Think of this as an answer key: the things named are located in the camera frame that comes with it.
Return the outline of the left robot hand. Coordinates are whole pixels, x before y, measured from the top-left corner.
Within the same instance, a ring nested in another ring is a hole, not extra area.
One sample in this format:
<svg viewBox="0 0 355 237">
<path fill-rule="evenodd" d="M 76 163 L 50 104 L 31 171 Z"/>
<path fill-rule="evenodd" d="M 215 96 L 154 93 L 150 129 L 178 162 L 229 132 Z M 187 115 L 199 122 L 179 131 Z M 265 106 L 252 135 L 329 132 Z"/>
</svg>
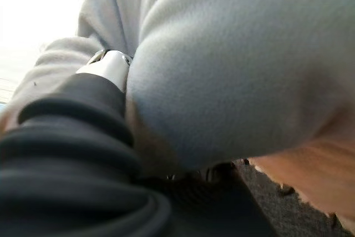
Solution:
<svg viewBox="0 0 355 237">
<path fill-rule="evenodd" d="M 2 236 L 275 236 L 231 164 L 143 179 L 124 120 L 131 58 L 99 51 L 1 139 Z"/>
</svg>

